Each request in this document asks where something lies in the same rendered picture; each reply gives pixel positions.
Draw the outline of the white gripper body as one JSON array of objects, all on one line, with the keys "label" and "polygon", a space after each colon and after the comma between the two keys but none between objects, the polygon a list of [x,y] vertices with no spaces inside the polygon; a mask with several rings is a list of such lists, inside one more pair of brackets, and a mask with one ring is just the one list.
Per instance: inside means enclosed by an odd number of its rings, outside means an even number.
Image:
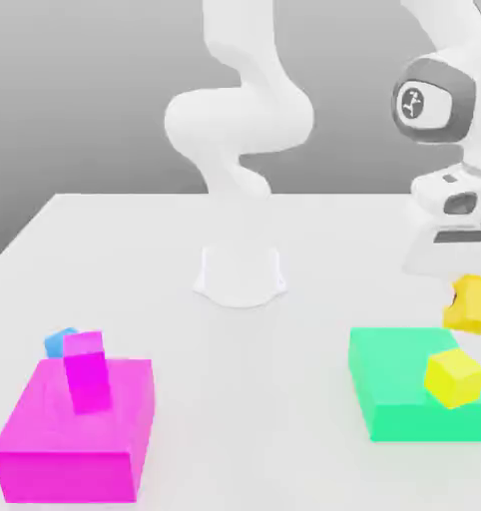
[{"label": "white gripper body", "polygon": [[425,227],[411,244],[403,267],[410,274],[445,280],[481,275],[481,228]]}]

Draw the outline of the small orange cube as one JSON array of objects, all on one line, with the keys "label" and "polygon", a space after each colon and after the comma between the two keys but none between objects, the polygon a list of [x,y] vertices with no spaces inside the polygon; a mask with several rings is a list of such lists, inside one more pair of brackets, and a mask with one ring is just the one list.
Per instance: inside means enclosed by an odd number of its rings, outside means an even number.
[{"label": "small orange cube", "polygon": [[443,326],[481,335],[481,276],[463,275],[453,290],[452,303],[443,311]]}]

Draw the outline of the small yellow cube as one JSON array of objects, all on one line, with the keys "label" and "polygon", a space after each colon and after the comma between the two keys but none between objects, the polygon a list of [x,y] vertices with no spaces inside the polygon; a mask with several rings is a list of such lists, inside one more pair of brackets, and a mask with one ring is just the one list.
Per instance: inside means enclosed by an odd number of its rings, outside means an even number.
[{"label": "small yellow cube", "polygon": [[472,403],[481,395],[481,364],[461,348],[432,354],[424,387],[448,409]]}]

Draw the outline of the small magenta cube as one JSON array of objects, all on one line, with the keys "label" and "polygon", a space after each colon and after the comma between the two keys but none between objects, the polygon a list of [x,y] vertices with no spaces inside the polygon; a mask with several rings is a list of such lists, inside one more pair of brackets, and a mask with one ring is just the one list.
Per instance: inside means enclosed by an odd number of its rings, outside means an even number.
[{"label": "small magenta cube", "polygon": [[63,360],[74,412],[86,414],[109,409],[112,394],[102,332],[66,335]]}]

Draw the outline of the small blue cube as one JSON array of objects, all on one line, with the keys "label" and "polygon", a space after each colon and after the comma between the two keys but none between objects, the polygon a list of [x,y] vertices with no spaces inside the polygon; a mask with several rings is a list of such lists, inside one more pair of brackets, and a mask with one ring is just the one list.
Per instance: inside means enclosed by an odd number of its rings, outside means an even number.
[{"label": "small blue cube", "polygon": [[64,337],[78,333],[74,327],[68,327],[52,333],[44,339],[44,347],[48,358],[62,358]]}]

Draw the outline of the large green box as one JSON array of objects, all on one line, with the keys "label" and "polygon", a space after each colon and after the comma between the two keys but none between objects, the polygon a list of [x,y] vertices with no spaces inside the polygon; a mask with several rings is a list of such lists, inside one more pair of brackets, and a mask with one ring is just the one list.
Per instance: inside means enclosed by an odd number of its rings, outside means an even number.
[{"label": "large green box", "polygon": [[354,327],[348,367],[371,440],[481,442],[481,395],[448,409],[424,387],[430,355],[460,348],[441,327]]}]

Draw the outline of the large magenta box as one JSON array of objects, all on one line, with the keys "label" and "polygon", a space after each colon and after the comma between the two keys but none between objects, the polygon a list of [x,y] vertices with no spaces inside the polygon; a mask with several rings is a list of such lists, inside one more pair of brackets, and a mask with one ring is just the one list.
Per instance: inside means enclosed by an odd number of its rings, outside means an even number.
[{"label": "large magenta box", "polygon": [[111,408],[77,414],[62,360],[38,362],[0,433],[6,502],[136,501],[156,408],[152,363],[107,364]]}]

